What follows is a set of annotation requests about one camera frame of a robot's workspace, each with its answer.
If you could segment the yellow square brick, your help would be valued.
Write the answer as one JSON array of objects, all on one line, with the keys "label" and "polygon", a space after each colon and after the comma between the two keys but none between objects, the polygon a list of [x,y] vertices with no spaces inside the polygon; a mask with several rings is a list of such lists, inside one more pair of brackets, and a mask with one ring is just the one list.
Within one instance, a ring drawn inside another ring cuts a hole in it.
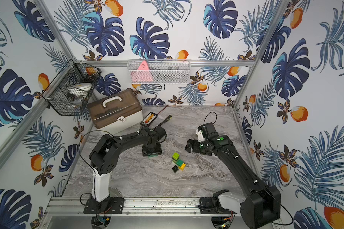
[{"label": "yellow square brick", "polygon": [[184,168],[185,168],[185,166],[186,166],[186,164],[185,164],[185,163],[182,163],[182,165],[181,165],[181,166],[179,166],[179,169],[183,171],[183,170],[184,170]]}]

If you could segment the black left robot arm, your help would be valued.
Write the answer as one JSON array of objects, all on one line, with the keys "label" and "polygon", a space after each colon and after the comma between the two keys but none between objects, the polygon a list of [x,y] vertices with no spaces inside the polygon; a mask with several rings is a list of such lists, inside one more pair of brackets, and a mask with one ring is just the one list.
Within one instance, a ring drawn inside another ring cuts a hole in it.
[{"label": "black left robot arm", "polygon": [[89,155],[94,180],[92,197],[87,202],[93,210],[88,211],[91,214],[102,214],[111,209],[110,173],[115,169],[122,152],[142,146],[143,156],[161,155],[161,143],[166,137],[166,131],[160,126],[153,129],[140,127],[137,132],[128,135],[113,136],[110,133],[103,135]]}]

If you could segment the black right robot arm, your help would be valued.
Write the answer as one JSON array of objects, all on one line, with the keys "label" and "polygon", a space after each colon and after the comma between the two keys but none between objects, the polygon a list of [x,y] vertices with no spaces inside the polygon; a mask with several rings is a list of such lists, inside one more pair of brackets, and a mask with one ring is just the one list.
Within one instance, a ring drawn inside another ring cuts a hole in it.
[{"label": "black right robot arm", "polygon": [[239,214],[250,229],[258,229],[281,217],[281,194],[275,186],[269,187],[254,173],[226,136],[214,137],[204,142],[189,139],[185,146],[188,153],[217,156],[232,173],[244,196],[227,189],[213,194],[209,204],[199,206],[208,213]]}]

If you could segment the black square brick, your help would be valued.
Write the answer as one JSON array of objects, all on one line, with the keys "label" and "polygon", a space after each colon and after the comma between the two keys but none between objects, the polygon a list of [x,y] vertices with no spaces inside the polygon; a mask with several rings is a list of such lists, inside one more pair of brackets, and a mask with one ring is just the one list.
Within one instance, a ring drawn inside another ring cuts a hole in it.
[{"label": "black square brick", "polygon": [[178,172],[178,171],[179,171],[179,168],[178,168],[178,166],[174,166],[174,167],[172,167],[172,171],[173,171],[174,173]]}]

